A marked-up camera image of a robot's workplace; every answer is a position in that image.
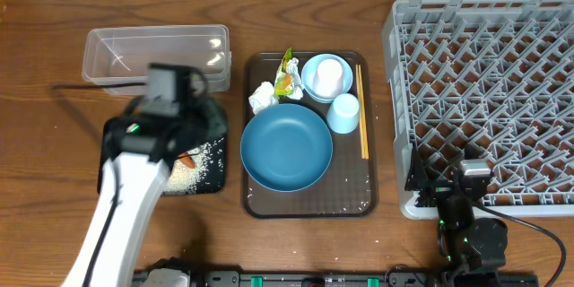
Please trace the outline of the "large blue plate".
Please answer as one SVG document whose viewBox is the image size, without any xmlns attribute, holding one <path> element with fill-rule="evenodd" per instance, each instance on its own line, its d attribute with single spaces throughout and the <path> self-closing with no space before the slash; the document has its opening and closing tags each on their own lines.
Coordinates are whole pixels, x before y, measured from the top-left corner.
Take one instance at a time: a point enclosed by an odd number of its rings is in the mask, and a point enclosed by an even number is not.
<svg viewBox="0 0 574 287">
<path fill-rule="evenodd" d="M 334 143 L 326 122 L 312 109 L 279 104 L 248 121 L 240 142 L 247 174 L 276 192 L 313 186 L 326 173 Z"/>
</svg>

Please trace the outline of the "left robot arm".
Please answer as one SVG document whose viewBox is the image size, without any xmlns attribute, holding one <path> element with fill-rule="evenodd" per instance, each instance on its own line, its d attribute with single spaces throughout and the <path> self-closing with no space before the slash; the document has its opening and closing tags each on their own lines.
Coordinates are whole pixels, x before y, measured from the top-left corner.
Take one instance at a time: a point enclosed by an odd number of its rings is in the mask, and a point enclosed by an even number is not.
<svg viewBox="0 0 574 287">
<path fill-rule="evenodd" d="M 199 69 L 151 63 L 144 88 L 104 126 L 99 200 L 66 286 L 129 285 L 174 163 L 228 133 Z"/>
</svg>

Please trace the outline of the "white rice pile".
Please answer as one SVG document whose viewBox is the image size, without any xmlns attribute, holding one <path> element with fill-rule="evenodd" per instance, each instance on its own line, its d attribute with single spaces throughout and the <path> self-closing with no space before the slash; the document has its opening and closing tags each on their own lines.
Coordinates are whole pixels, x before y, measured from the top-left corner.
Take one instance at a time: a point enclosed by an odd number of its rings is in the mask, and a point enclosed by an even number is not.
<svg viewBox="0 0 574 287">
<path fill-rule="evenodd" d="M 221 191 L 225 183 L 226 141 L 225 137 L 217 138 L 188 151 L 196 164 L 194 169 L 177 160 L 163 194 L 185 196 Z"/>
</svg>

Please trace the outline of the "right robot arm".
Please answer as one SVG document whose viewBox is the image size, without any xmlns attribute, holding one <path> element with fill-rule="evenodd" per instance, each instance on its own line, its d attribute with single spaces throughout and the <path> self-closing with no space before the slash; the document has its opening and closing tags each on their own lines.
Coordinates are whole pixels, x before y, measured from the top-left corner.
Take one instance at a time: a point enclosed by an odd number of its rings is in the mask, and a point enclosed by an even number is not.
<svg viewBox="0 0 574 287">
<path fill-rule="evenodd" d="M 439 252 L 448 266 L 429 276 L 427 286 L 499 286 L 497 269 L 506 264 L 508 227 L 494 218 L 474 216 L 474 204 L 487 193 L 491 168 L 465 154 L 449 179 L 431 180 L 413 148 L 404 189 L 416 191 L 418 206 L 438 211 Z"/>
</svg>

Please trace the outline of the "orange carrot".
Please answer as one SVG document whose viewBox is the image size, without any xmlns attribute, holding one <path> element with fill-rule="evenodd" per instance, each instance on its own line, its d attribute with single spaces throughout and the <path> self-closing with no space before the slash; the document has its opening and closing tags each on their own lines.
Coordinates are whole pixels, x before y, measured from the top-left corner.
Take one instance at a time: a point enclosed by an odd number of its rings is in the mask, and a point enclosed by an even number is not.
<svg viewBox="0 0 574 287">
<path fill-rule="evenodd" d="M 178 156 L 178 160 L 181 161 L 186 167 L 194 169 L 196 164 L 192 156 L 188 152 L 183 152 Z"/>
</svg>

